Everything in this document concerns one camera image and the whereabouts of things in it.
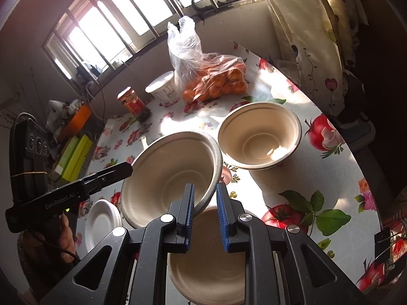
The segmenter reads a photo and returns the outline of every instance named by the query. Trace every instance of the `blue gripper pad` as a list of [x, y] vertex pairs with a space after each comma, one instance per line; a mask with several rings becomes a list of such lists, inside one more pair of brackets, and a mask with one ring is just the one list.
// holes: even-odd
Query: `blue gripper pad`
[[189, 250], [189, 246], [191, 244], [191, 237], [192, 237], [192, 223], [194, 221], [194, 206], [195, 206], [195, 186], [192, 185], [192, 194], [189, 198], [188, 203], [188, 213], [187, 213], [187, 220], [185, 226], [185, 239], [186, 239], [186, 250]]
[[228, 252], [230, 246], [229, 225], [227, 221], [225, 199], [223, 198], [224, 195], [222, 196], [223, 193], [226, 194], [227, 200], [230, 201], [226, 186], [224, 184], [218, 183], [218, 185], [216, 186], [216, 201], [218, 205], [219, 226], [221, 228], [221, 239], [223, 247], [225, 248], [225, 251]]

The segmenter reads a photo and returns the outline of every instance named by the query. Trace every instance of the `rubber band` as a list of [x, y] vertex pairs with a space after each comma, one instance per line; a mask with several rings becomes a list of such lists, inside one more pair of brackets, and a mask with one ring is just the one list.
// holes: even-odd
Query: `rubber band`
[[15, 175], [11, 175], [10, 178], [14, 178], [15, 176], [23, 175], [23, 174], [48, 174], [47, 172], [41, 171], [41, 172], [23, 172]]

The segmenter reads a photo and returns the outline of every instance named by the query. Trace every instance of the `red canister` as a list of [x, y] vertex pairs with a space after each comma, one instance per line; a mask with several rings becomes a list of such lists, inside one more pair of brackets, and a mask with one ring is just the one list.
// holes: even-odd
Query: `red canister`
[[136, 92], [131, 87], [127, 87], [117, 95], [117, 99], [135, 116], [141, 114], [145, 108], [144, 103], [141, 102]]
[[141, 99], [138, 98], [136, 92], [131, 87], [127, 87], [124, 91], [117, 95], [117, 99], [137, 117], [137, 120], [140, 123], [144, 122], [150, 117], [150, 109], [147, 108]]

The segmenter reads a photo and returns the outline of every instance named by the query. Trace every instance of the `window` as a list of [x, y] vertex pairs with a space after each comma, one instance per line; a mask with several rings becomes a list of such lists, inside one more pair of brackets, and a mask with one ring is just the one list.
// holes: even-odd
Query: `window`
[[[238, 0], [194, 1], [195, 8], [217, 9]], [[44, 50], [82, 93], [84, 86], [166, 34], [168, 22], [195, 15], [195, 8], [192, 0], [75, 0], [50, 32]]]

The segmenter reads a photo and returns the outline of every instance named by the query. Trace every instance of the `red can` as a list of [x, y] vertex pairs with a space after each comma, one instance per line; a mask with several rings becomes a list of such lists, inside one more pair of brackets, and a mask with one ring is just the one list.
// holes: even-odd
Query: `red can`
[[131, 87], [117, 95], [117, 99], [135, 116], [140, 115], [146, 107]]

